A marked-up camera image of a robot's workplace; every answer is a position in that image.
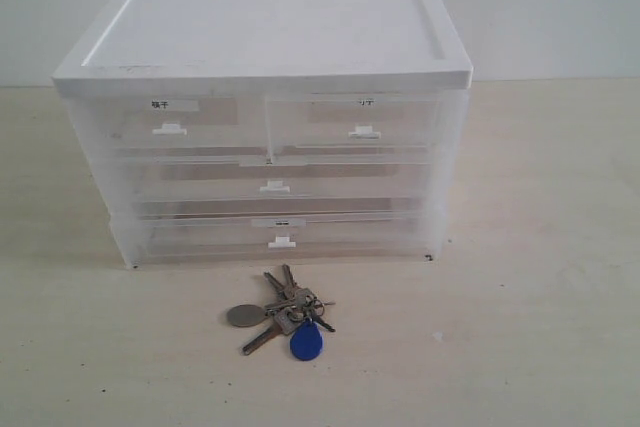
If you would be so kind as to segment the small drawer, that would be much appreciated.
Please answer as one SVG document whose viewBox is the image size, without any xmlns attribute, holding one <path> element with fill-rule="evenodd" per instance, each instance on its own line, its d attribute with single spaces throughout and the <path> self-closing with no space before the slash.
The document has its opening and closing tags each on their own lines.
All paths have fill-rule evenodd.
<svg viewBox="0 0 640 427">
<path fill-rule="evenodd" d="M 266 101 L 274 149 L 425 146 L 440 107 L 436 95 L 291 94 Z"/>
<path fill-rule="evenodd" d="M 264 102 L 251 97 L 128 98 L 92 107 L 94 125 L 114 148 L 158 155 L 212 149 L 264 154 Z"/>
</svg>

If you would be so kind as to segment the key bunch with blue fob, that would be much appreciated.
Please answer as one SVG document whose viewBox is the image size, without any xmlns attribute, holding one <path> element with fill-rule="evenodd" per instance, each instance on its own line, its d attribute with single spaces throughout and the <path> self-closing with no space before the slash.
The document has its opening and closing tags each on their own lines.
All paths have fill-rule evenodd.
<svg viewBox="0 0 640 427">
<path fill-rule="evenodd" d="M 269 341 L 284 336 L 289 338 L 289 350 L 295 359 L 315 360 L 324 349 L 321 330 L 335 332 L 335 328 L 323 318 L 326 307 L 334 305 L 334 302 L 323 302 L 311 289 L 300 286 L 289 265 L 283 264 L 281 269 L 283 281 L 270 272 L 263 273 L 275 292 L 274 302 L 264 306 L 236 305 L 226 312 L 226 321 L 236 328 L 271 322 L 263 332 L 241 348 L 245 356 L 253 354 Z"/>
</svg>

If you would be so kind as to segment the wide drawer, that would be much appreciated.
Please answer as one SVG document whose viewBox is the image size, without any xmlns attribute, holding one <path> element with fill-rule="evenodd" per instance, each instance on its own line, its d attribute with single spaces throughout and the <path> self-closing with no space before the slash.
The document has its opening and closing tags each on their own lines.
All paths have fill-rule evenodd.
<svg viewBox="0 0 640 427">
<path fill-rule="evenodd" d="M 416 213 L 349 213 L 153 220 L 138 245 L 144 259 L 321 256 L 362 251 L 435 254 L 439 235 Z"/>
<path fill-rule="evenodd" d="M 398 156 L 288 156 L 247 161 L 129 161 L 119 165 L 135 199 L 404 198 L 432 194 L 433 165 Z"/>
</svg>

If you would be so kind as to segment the white translucent drawer cabinet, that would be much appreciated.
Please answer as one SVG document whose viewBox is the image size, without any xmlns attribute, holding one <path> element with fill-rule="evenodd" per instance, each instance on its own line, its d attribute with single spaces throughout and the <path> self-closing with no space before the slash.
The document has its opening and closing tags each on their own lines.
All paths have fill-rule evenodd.
<svg viewBox="0 0 640 427">
<path fill-rule="evenodd" d="M 473 67 L 442 0 L 110 0 L 53 73 L 109 226 L 130 268 L 266 258 L 147 260 L 138 245 L 153 220 L 349 213 L 416 213 L 439 235 L 435 254 L 367 250 L 315 257 L 440 254 L 447 192 L 467 113 Z M 425 146 L 274 149 L 266 101 L 317 94 L 436 95 L 439 116 Z M 251 97 L 264 102 L 264 154 L 212 149 L 158 155 L 114 148 L 94 125 L 92 107 L 128 98 Z M 288 156 L 398 156 L 433 165 L 428 197 L 261 198 L 141 201 L 125 185 L 129 161 L 257 160 Z"/>
</svg>

